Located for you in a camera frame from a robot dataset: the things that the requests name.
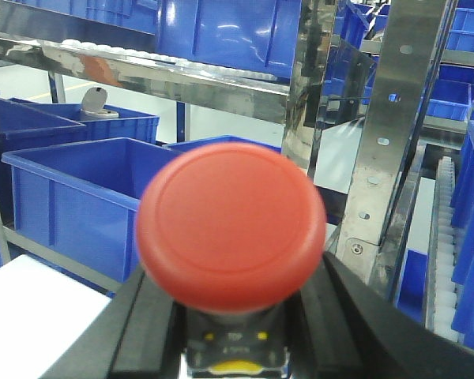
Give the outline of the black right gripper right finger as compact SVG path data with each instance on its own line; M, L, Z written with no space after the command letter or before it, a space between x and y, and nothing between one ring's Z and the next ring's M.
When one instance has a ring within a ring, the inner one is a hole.
M288 311L293 378L474 378L474 351L404 315L331 253Z

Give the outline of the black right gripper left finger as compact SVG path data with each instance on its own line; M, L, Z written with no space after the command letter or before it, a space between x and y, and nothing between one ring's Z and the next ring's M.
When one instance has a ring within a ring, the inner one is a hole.
M174 301L136 268L43 378L177 378L181 331Z

